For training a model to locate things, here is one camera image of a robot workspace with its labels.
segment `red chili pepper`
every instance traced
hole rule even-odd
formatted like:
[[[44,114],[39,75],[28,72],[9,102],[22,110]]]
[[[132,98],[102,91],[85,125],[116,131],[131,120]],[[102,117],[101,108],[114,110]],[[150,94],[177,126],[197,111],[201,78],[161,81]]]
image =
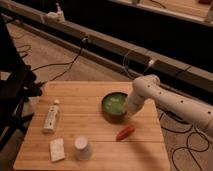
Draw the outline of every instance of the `red chili pepper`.
[[[128,126],[126,128],[124,128],[122,131],[120,131],[118,133],[118,135],[116,136],[116,141],[121,141],[124,138],[130,136],[133,132],[135,131],[135,127],[134,126]]]

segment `gray floor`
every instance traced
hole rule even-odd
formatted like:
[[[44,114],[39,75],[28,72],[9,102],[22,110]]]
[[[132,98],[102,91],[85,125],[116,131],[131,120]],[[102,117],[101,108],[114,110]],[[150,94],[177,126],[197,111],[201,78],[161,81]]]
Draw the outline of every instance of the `gray floor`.
[[[24,58],[27,64],[30,64],[32,68],[36,68],[41,65],[58,62],[68,62],[75,57],[75,53],[64,49],[52,42],[49,42],[40,36],[34,35],[31,32],[27,32],[20,27],[12,24],[8,25],[9,31],[13,37],[14,43],[17,47],[29,44],[31,50],[28,51],[29,55]],[[62,73],[66,69],[66,66],[54,66],[44,68],[36,71],[38,81],[48,81],[56,75]],[[129,81],[128,77],[121,75],[99,65],[85,57],[80,57],[73,65],[72,69],[57,80],[83,80],[83,81]],[[39,99],[32,98],[31,103],[26,105],[25,113],[33,111],[36,103]],[[185,131],[190,125],[182,125],[164,115],[161,119],[161,125],[175,131]],[[162,130],[165,138],[165,144],[168,151],[168,156],[171,161],[171,170],[175,170],[172,163],[172,152],[179,147],[186,147],[187,136],[194,130],[186,134],[171,133],[166,130]],[[13,162],[16,158],[16,154],[23,140],[23,135],[20,132],[16,132],[11,138],[10,142],[5,146],[4,150],[0,153],[0,171],[12,171]],[[193,134],[189,139],[190,148],[202,150],[207,146],[207,142],[198,134]],[[208,154],[210,150],[206,152],[198,153],[192,152],[202,168],[205,168]],[[181,171],[199,171],[199,167],[193,161],[187,149],[178,150],[174,155],[174,160]]]

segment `green bowl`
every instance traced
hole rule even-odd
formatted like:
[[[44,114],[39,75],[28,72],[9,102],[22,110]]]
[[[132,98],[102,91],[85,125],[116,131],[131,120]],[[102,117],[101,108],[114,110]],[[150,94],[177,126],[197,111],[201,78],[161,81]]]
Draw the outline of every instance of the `green bowl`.
[[[112,123],[123,121],[126,114],[124,111],[126,97],[126,93],[112,92],[102,99],[102,110],[105,119]]]

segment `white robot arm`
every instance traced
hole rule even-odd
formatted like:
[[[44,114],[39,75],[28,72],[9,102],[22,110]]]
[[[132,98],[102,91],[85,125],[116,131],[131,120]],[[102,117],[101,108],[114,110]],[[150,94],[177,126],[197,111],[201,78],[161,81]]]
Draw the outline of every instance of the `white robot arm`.
[[[133,91],[126,99],[129,115],[139,111],[147,98],[166,107],[202,132],[213,137],[213,106],[192,100],[161,88],[155,75],[141,76],[133,81]]]

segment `tofu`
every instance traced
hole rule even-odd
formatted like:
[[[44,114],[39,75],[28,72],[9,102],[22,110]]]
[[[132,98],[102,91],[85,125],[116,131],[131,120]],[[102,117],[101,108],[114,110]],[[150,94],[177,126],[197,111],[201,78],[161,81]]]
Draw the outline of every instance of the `tofu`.
[[[63,138],[50,141],[50,159],[52,162],[65,159]]]

